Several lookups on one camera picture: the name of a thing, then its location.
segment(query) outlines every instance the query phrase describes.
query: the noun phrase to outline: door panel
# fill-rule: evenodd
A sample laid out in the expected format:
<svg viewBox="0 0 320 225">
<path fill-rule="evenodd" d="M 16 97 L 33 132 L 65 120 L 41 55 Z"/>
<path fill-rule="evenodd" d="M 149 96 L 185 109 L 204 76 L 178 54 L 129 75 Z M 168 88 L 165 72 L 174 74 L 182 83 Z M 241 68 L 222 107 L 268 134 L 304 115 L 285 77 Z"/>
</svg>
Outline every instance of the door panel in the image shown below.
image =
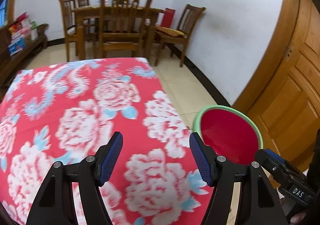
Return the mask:
<svg viewBox="0 0 320 225">
<path fill-rule="evenodd" d="M 300 0 L 295 30 L 270 83 L 247 112 L 264 147 L 304 171 L 320 128 L 320 14 Z"/>
</svg>

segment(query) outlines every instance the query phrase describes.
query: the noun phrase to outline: yellow cushion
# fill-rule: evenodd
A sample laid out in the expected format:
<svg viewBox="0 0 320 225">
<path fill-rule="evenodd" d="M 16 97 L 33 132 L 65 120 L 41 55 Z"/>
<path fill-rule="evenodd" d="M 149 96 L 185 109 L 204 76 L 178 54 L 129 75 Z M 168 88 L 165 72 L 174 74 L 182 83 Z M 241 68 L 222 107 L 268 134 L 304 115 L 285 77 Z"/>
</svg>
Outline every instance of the yellow cushion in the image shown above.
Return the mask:
<svg viewBox="0 0 320 225">
<path fill-rule="evenodd" d="M 164 32 L 172 37 L 177 37 L 177 36 L 185 36 L 183 32 L 180 32 L 178 30 L 170 29 L 170 28 L 165 28 L 161 26 L 156 26 L 156 29 L 158 31 Z"/>
</svg>

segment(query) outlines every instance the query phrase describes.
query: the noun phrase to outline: table leg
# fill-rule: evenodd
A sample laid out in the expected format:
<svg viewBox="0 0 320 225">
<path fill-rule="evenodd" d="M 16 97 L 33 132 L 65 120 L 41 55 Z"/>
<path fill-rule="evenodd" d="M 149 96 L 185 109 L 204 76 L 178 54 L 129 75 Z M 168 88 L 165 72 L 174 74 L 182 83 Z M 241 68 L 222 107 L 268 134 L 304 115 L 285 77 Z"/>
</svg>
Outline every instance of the table leg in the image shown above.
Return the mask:
<svg viewBox="0 0 320 225">
<path fill-rule="evenodd" d="M 146 41 L 146 47 L 143 53 L 143 56 L 147 58 L 148 61 L 150 60 L 152 44 L 153 44 L 153 40 L 155 39 L 157 19 L 158 19 L 158 13 L 154 13 L 154 14 L 152 13 L 150 18 L 150 26 L 149 26 L 148 38 Z"/>
<path fill-rule="evenodd" d="M 83 26 L 83 18 L 81 16 L 77 17 L 77 26 L 76 26 L 76 34 L 77 34 L 77 49 L 79 60 L 85 60 L 85 52 L 84 52 L 84 26 Z"/>
</svg>

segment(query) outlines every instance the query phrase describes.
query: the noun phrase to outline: bed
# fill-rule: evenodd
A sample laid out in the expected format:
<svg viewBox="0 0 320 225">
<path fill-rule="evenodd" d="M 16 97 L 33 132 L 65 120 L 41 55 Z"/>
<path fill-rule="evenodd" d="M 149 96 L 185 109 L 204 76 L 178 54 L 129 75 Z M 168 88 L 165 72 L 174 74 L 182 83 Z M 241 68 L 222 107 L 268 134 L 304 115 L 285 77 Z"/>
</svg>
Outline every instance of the bed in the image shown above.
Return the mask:
<svg viewBox="0 0 320 225">
<path fill-rule="evenodd" d="M 200 224 L 212 189 L 190 131 L 145 58 L 75 61 L 23 70 L 0 105 L 0 201 L 23 225 L 55 161 L 93 155 L 115 131 L 124 145 L 101 189 L 114 225 Z M 85 225 L 73 184 L 79 225 Z"/>
</svg>

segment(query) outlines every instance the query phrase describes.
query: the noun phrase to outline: black mechanical device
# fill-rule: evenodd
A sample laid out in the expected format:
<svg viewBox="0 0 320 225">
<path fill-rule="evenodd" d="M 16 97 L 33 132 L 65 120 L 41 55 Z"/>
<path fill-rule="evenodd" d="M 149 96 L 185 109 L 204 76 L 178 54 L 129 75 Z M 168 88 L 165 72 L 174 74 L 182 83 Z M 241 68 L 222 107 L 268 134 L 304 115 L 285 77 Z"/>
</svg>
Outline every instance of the black mechanical device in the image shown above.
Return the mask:
<svg viewBox="0 0 320 225">
<path fill-rule="evenodd" d="M 87 224 L 112 225 L 99 187 L 110 179 L 122 145 L 121 133 L 115 132 L 108 144 L 101 146 L 94 156 L 87 156 L 76 164 L 55 162 L 39 188 L 27 225 L 78 225 L 72 194 L 73 182 L 79 184 Z M 249 165 L 234 164 L 206 146 L 198 133 L 190 135 L 190 149 L 202 179 L 208 186 L 215 187 L 201 225 L 227 223 L 235 182 L 241 182 L 236 225 L 288 224 L 278 194 L 261 164 L 267 169 L 271 168 L 274 178 L 282 185 L 281 191 L 299 206 L 308 206 L 315 198 L 318 199 L 314 190 L 306 184 L 305 177 L 271 151 L 258 151 L 257 161 Z"/>
</svg>

